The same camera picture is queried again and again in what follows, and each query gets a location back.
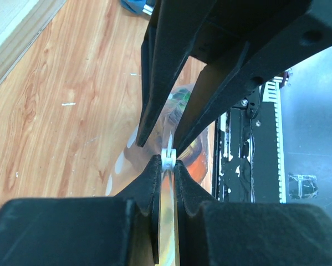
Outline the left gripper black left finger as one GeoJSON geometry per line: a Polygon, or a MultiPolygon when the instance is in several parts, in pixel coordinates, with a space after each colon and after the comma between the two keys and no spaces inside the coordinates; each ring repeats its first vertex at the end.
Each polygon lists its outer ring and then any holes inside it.
{"type": "Polygon", "coordinates": [[[113,197],[17,198],[0,209],[0,265],[155,265],[161,157],[113,197]]]}

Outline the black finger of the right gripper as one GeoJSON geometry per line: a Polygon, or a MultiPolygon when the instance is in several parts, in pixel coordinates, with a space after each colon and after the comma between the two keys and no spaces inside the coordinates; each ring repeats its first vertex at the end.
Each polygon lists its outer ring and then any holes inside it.
{"type": "Polygon", "coordinates": [[[175,132],[179,154],[257,87],[332,46],[332,1],[234,1],[222,20],[246,30],[200,72],[175,132]]]}
{"type": "Polygon", "coordinates": [[[215,1],[156,1],[141,45],[143,147],[215,1]]]}

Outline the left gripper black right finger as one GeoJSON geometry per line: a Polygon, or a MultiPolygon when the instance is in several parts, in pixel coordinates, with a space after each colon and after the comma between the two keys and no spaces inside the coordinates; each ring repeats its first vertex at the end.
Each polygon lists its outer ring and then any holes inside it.
{"type": "Polygon", "coordinates": [[[181,265],[332,265],[332,221],[310,204],[220,202],[174,168],[181,265]]]}

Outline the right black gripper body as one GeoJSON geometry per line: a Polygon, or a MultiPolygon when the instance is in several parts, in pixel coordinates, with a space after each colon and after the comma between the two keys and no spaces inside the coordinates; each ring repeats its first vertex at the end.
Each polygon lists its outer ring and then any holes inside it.
{"type": "Polygon", "coordinates": [[[312,1],[217,1],[190,56],[207,65],[295,65],[313,54],[299,44],[312,10],[312,1]]]}

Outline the clear zip top bag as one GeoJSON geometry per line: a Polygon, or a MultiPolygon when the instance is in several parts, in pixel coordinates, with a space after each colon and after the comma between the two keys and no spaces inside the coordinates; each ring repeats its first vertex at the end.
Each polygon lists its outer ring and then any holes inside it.
{"type": "Polygon", "coordinates": [[[161,156],[160,265],[175,265],[173,216],[173,169],[181,160],[191,177],[202,183],[208,173],[208,131],[200,135],[177,156],[173,146],[175,130],[193,91],[193,85],[171,90],[151,135],[143,147],[136,145],[137,131],[131,134],[110,173],[106,196],[114,196],[131,183],[146,167],[153,155],[161,156]]]}

